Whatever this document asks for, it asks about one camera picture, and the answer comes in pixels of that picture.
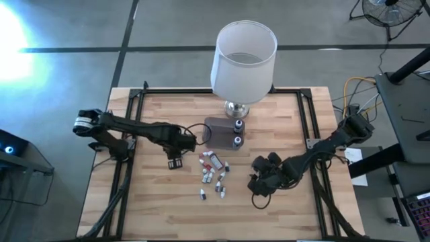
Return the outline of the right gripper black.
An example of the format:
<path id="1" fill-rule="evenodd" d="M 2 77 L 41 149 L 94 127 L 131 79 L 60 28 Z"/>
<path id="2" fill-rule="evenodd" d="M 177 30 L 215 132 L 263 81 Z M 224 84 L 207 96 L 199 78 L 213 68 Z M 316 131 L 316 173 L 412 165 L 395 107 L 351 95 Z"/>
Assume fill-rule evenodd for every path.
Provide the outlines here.
<path id="1" fill-rule="evenodd" d="M 255 173 L 250 175 L 247 187 L 256 196 L 267 197 L 293 182 L 282 169 L 281 158 L 274 152 L 268 154 L 266 158 L 263 156 L 255 158 L 251 168 Z"/>

